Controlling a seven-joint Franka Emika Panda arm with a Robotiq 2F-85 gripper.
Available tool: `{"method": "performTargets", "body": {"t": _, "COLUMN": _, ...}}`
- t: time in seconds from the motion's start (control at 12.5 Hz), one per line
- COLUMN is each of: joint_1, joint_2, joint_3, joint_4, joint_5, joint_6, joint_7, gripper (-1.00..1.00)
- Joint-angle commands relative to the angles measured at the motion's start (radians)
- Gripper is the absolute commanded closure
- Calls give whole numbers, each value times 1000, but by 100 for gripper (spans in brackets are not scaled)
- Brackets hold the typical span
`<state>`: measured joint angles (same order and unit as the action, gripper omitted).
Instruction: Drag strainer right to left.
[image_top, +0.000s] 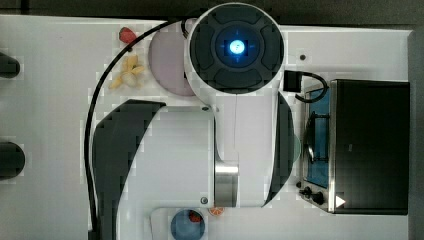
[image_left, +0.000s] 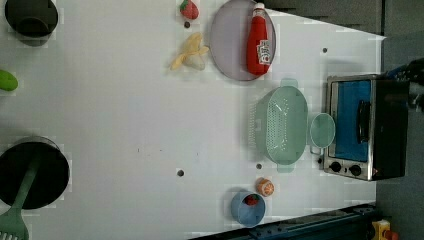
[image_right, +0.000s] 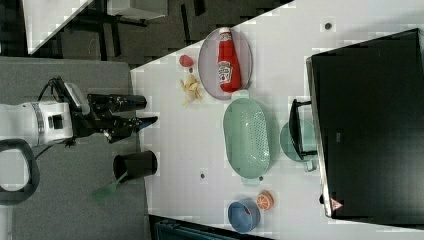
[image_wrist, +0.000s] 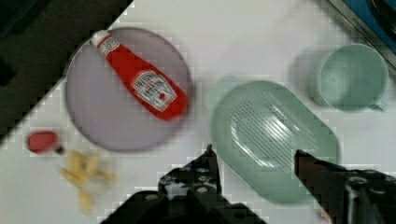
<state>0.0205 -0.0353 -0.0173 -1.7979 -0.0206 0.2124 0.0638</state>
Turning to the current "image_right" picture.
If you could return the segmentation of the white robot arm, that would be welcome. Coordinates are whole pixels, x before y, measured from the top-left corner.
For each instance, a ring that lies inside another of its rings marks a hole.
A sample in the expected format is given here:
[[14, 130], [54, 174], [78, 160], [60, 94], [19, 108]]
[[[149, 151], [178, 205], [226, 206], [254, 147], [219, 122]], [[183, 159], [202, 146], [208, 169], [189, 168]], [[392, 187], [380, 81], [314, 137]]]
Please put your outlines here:
[[1, 138], [22, 139], [29, 146], [63, 143], [70, 147], [78, 138], [103, 134], [115, 143], [154, 124], [158, 118], [122, 117], [122, 112], [145, 108], [140, 95], [89, 94], [80, 107], [73, 102], [27, 102], [1, 106]]

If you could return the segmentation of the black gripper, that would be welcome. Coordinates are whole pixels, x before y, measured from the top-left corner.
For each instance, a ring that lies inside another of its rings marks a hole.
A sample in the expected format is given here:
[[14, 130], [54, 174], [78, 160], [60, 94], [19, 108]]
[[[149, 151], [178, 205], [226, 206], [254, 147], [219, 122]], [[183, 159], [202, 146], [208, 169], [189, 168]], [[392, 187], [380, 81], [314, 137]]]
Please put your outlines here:
[[88, 94], [86, 97], [72, 97], [70, 100], [70, 115], [72, 121], [72, 139], [84, 138], [94, 133], [105, 134], [108, 140], [126, 138], [133, 132], [154, 124], [157, 116], [123, 118], [112, 114], [144, 109], [147, 100], [140, 95]]

